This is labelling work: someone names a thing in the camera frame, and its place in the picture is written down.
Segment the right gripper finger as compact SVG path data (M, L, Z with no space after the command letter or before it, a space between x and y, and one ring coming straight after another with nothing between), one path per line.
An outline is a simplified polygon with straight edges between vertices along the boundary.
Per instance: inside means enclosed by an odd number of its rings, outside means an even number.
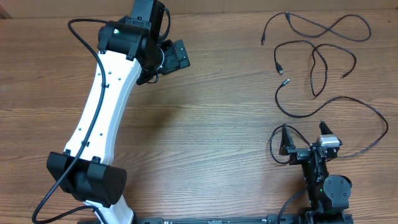
M282 138L279 148L280 155L290 155L295 149L294 140L286 124L282 125Z
M324 121L320 122L319 128L320 128L320 131L321 131L321 135L333 134L333 132L330 130L330 128L326 125L326 123Z

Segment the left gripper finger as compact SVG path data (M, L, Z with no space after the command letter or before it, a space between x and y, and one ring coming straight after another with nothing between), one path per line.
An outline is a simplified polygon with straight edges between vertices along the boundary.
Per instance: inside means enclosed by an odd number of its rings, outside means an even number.
M136 80L137 85L143 85L146 83L155 84L159 81L159 74L156 70L143 70Z
M174 69L184 69L190 66L190 61L183 40L176 40L174 42L174 56Z

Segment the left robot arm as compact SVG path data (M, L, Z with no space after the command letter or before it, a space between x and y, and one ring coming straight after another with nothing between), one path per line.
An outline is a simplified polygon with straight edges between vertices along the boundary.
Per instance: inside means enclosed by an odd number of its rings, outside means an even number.
M190 64L184 43L168 39L161 28L169 15L160 1L135 1L130 15L102 22L98 45L91 49L95 78L80 121L63 152L48 156L54 188L83 202L98 223L135 219L123 196L127 172L113 166L116 135L133 87L156 83Z

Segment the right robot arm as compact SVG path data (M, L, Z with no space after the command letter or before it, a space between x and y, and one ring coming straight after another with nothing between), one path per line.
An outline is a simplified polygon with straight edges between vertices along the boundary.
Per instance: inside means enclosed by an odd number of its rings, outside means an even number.
M326 161L334 159L342 142L328 126L320 123L321 135L307 148L297 148L289 132L289 126L282 125L282 140L279 154L289 156L289 165L300 165L305 179L305 190L292 196L277 215L277 223L353 223L349 208L352 182L343 175L330 175ZM284 215L288 204L304 193L308 193L310 206L298 214Z

